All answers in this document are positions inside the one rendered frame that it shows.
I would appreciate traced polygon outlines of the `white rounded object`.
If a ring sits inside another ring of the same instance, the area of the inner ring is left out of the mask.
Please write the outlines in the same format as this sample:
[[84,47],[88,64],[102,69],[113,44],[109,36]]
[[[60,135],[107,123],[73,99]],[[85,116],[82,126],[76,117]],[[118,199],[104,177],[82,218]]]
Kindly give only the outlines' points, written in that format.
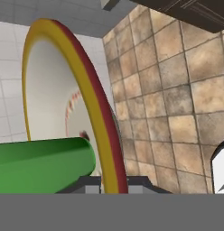
[[210,158],[212,188],[214,194],[224,194],[224,140]]

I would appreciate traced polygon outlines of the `white bowl with yellow rim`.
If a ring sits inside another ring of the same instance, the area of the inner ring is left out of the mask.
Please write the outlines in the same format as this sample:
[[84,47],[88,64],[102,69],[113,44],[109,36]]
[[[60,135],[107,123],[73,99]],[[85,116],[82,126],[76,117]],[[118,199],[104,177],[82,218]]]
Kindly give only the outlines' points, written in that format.
[[32,46],[44,38],[61,50],[76,77],[89,112],[98,146],[106,193],[127,193],[126,170],[112,109],[98,74],[79,40],[64,24],[53,19],[38,19],[29,29],[23,46],[22,92],[27,103],[27,66]]

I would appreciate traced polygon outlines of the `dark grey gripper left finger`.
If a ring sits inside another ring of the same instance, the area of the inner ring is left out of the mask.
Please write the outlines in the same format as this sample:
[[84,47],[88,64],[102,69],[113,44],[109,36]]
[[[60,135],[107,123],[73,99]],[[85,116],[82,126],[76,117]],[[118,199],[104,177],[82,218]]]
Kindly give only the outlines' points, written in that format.
[[81,176],[79,179],[62,189],[60,194],[100,194],[101,193],[101,177],[100,176]]

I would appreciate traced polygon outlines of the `dark brown wall cupboard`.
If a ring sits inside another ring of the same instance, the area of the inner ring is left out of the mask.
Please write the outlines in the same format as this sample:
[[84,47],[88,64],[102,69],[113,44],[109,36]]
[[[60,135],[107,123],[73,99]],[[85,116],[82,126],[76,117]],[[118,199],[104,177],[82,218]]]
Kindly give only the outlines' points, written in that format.
[[141,5],[207,32],[224,30],[224,0],[99,0],[103,10],[120,18]]

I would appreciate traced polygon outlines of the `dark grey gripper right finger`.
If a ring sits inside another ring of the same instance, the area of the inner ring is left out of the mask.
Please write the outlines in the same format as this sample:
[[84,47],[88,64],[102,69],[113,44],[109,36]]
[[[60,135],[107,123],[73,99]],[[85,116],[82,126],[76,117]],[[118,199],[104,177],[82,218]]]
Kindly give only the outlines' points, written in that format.
[[129,194],[170,194],[170,191],[155,186],[147,176],[127,176]]

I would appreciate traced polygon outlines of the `green cup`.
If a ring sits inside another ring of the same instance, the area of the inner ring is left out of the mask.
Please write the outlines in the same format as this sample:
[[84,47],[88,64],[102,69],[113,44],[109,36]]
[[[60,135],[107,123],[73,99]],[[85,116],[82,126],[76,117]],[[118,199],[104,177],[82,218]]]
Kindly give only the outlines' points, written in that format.
[[0,143],[0,194],[54,194],[95,167],[95,153],[84,138]]

